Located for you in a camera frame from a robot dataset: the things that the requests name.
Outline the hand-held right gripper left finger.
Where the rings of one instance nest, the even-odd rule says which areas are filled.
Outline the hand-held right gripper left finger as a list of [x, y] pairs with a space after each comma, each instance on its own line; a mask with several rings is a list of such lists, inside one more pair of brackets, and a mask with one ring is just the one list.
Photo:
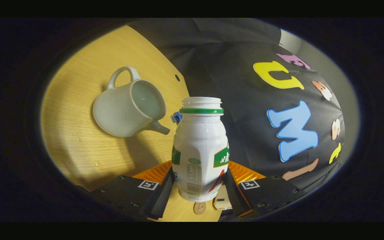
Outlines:
[[123, 215], [158, 220], [164, 215], [174, 182], [172, 163], [167, 161], [133, 177], [117, 176], [90, 195]]

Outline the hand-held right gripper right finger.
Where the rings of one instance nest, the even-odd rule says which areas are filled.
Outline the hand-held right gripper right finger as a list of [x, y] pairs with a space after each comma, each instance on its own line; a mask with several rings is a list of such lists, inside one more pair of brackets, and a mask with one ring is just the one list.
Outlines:
[[224, 183], [233, 213], [240, 220], [272, 214], [308, 194], [280, 176], [264, 176], [233, 161]]

